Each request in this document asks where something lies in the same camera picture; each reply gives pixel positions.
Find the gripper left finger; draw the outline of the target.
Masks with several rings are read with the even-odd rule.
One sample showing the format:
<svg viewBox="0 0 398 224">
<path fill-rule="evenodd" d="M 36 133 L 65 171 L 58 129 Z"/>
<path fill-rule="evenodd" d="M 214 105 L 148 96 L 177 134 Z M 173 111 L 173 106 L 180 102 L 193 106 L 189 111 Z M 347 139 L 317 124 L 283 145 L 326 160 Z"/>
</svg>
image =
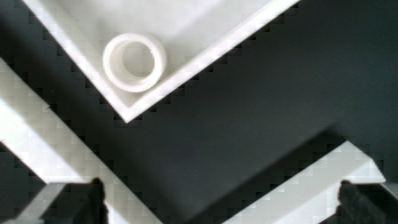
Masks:
<svg viewBox="0 0 398 224">
<path fill-rule="evenodd" d="M 17 217 L 15 224 L 108 224 L 104 186 L 88 183 L 51 183 L 42 188 Z"/>
</svg>

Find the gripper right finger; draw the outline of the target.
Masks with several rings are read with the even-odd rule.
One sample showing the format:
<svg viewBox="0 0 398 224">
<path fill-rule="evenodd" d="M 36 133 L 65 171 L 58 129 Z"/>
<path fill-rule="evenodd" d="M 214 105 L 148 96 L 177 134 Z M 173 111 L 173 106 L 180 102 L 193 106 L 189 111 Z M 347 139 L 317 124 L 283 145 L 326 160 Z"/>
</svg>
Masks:
<svg viewBox="0 0 398 224">
<path fill-rule="evenodd" d="M 398 224 L 398 182 L 344 181 L 337 202 L 335 213 L 319 224 Z"/>
</svg>

